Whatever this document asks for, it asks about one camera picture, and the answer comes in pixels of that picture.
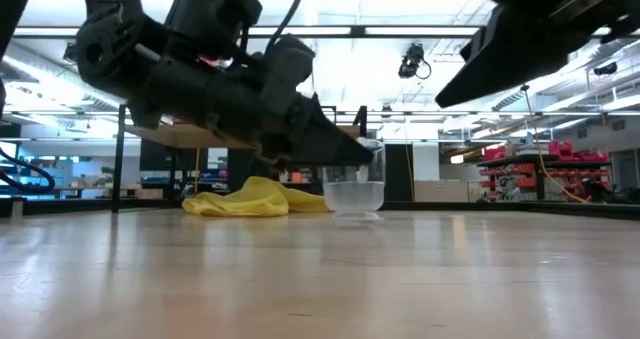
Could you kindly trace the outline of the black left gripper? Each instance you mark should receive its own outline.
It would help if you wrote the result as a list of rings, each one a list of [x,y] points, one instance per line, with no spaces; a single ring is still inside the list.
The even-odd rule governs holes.
[[[323,113],[314,95],[297,86],[311,75],[315,53],[293,35],[265,52],[249,56],[213,81],[209,124],[241,141],[262,157],[281,157],[294,165],[359,166],[373,152],[339,129]]]

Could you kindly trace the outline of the clear glass cup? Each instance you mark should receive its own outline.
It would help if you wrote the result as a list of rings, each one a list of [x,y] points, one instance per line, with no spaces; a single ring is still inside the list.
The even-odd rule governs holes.
[[[373,154],[369,164],[329,166],[322,169],[326,206],[336,215],[370,216],[384,203],[386,153],[381,141],[359,138],[358,142]]]

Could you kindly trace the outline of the black cabinet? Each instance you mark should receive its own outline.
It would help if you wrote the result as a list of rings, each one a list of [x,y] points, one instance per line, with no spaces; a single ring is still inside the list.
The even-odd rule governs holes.
[[[386,144],[386,202],[410,202],[413,200],[412,145]]]

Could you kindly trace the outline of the yellow cloth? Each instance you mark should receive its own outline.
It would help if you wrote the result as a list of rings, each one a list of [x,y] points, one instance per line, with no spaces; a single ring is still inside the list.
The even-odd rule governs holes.
[[[182,208],[189,214],[231,218],[330,212],[321,195],[290,189],[274,180],[257,176],[249,177],[240,190],[227,195],[201,192],[186,198]]]

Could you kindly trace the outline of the red storage bin rack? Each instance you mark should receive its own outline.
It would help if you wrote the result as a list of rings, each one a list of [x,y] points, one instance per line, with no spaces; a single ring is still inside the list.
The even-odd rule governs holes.
[[[571,141],[487,149],[477,167],[489,202],[595,202],[611,189],[608,154],[577,151]]]

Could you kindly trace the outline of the cardboard boxes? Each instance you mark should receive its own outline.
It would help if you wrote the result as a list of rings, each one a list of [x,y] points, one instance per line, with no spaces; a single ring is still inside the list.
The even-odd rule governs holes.
[[[416,181],[417,202],[467,203],[476,202],[481,196],[479,182],[468,181]]]

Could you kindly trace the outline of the black monitor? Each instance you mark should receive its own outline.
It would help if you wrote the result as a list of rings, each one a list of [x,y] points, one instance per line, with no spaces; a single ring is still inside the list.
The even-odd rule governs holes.
[[[144,147],[140,152],[140,171],[169,171],[171,155],[165,147]]]

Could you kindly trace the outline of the small bonsai plant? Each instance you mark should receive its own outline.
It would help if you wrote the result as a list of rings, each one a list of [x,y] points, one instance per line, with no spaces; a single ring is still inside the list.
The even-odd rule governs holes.
[[[96,187],[112,188],[115,182],[115,169],[112,167],[103,166],[101,168],[101,174],[95,181]]]

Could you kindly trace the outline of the black metal table frame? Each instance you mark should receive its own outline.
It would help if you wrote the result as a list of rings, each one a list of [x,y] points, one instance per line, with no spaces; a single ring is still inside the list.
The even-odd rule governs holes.
[[[111,210],[109,199],[54,199],[28,200],[25,198],[0,198],[0,218],[9,218],[14,205],[23,215],[63,214],[85,211]],[[434,202],[385,202],[382,211],[513,211],[571,215],[594,218],[620,219],[640,222],[640,205],[630,204],[577,204],[553,202],[515,203],[434,203]]]

